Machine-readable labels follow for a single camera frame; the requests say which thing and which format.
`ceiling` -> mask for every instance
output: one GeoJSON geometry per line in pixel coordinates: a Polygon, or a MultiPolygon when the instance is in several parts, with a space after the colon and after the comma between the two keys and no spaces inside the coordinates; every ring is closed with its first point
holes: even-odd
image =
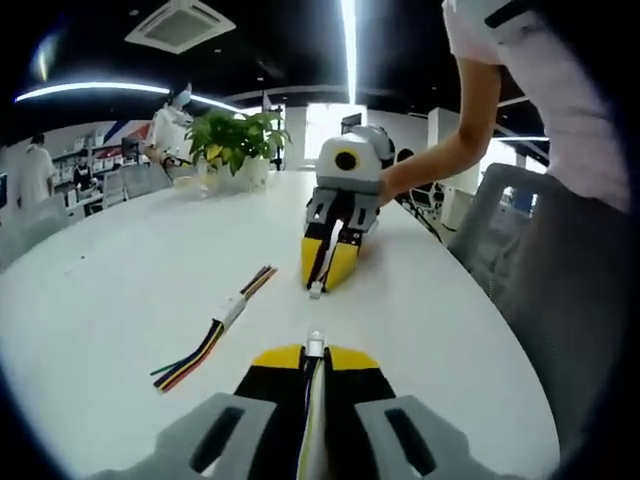
{"type": "MultiPolygon", "coordinates": [[[[18,33],[0,33],[3,44],[14,48],[3,68],[9,78],[4,78],[0,97],[0,144],[37,130],[150,118],[161,102],[148,93],[84,90],[13,104],[25,91],[73,81],[166,86],[186,78],[195,92],[219,100],[262,89],[327,85],[345,90],[287,93],[272,100],[286,97],[290,105],[347,101],[339,0],[204,0],[237,28],[181,55],[124,41],[166,0],[45,2],[38,5],[38,15],[30,15],[32,4],[12,3],[11,8],[23,11],[12,12],[12,18],[21,19],[18,33]],[[33,68],[34,53],[44,44],[51,45],[46,82],[39,68],[33,68]]],[[[441,0],[357,0],[356,15],[358,103],[402,113],[426,114],[438,106],[458,110],[459,80],[441,0]]],[[[505,73],[502,100],[520,96],[505,73]]],[[[254,97],[235,105],[259,101],[254,97]]],[[[501,109],[498,121],[518,134],[542,134],[538,114],[528,102],[501,109]]]]}

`green wire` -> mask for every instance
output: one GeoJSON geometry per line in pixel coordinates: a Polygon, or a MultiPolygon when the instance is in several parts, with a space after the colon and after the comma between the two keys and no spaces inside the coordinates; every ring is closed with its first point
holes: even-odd
{"type": "Polygon", "coordinates": [[[179,362],[172,363],[171,365],[167,365],[166,367],[159,368],[158,370],[154,370],[149,375],[150,376],[154,376],[154,375],[156,375],[158,373],[166,372],[167,370],[170,370],[173,367],[175,367],[176,365],[178,365],[180,362],[182,362],[182,360],[180,360],[179,362]]]}

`air vent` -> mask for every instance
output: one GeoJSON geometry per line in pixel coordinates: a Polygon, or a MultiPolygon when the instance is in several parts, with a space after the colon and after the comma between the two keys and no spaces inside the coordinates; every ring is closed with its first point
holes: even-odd
{"type": "Polygon", "coordinates": [[[180,54],[236,28],[198,0],[172,0],[145,18],[125,40],[180,54]]]}

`wire connector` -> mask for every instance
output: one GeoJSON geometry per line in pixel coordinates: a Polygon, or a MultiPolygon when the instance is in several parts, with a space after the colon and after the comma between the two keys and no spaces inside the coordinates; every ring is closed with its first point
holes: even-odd
{"type": "Polygon", "coordinates": [[[312,330],[309,332],[305,355],[314,358],[324,357],[324,335],[320,330],[312,330]]]}
{"type": "Polygon", "coordinates": [[[309,289],[309,298],[312,300],[317,300],[322,296],[322,291],[324,290],[324,285],[322,282],[315,281],[311,284],[311,288],[309,289]]]}
{"type": "Polygon", "coordinates": [[[222,322],[224,329],[228,330],[246,306],[247,299],[239,293],[220,305],[214,312],[213,319],[222,322]]]}

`white planter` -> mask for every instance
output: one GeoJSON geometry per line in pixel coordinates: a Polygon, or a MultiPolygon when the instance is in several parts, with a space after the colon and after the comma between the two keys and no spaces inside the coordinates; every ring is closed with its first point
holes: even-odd
{"type": "Polygon", "coordinates": [[[229,165],[222,165],[219,160],[217,170],[204,166],[198,174],[203,187],[211,193],[232,194],[259,190],[265,187],[269,176],[269,161],[262,158],[247,158],[240,170],[231,175],[229,165]]]}

